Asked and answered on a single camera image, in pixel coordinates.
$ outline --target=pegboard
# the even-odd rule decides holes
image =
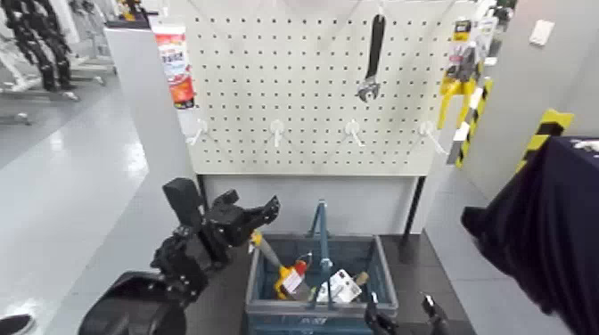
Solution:
[[[188,0],[183,17],[208,133],[189,145],[203,174],[424,176],[435,153],[419,134],[436,124],[454,22],[472,2],[384,2],[378,99],[364,80],[377,1]],[[275,147],[270,125],[283,122]],[[360,147],[345,126],[360,126]]]

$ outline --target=red bottle cap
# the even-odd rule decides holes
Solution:
[[[295,272],[297,272],[299,275],[304,275],[308,265],[303,260],[297,260],[295,261],[295,265],[293,267],[295,268]]]

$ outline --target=dark blue fabric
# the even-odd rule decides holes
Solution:
[[[481,253],[544,312],[599,334],[599,158],[550,137],[487,208],[462,222]]]

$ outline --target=wrench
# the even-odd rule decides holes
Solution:
[[[368,102],[367,98],[376,99],[379,95],[381,84],[376,82],[376,71],[379,69],[381,58],[382,38],[385,33],[385,17],[377,14],[373,19],[373,35],[370,39],[370,56],[368,59],[368,71],[364,81],[357,87],[357,94],[361,101]]]

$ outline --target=basket handle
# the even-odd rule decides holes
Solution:
[[[336,309],[332,304],[331,297],[331,268],[332,261],[329,258],[329,232],[326,230],[326,201],[323,199],[318,201],[318,206],[316,207],[316,213],[314,214],[314,220],[312,221],[312,227],[308,231],[307,237],[312,238],[315,235],[316,224],[320,222],[320,250],[321,250],[321,258],[320,258],[320,274],[321,280],[320,284],[316,286],[316,291],[314,293],[314,297],[312,297],[312,301],[310,301],[308,305],[308,309],[316,308],[316,298],[318,297],[318,291],[322,287],[323,283],[326,282],[327,293],[329,295],[328,299],[328,307],[329,310]]]

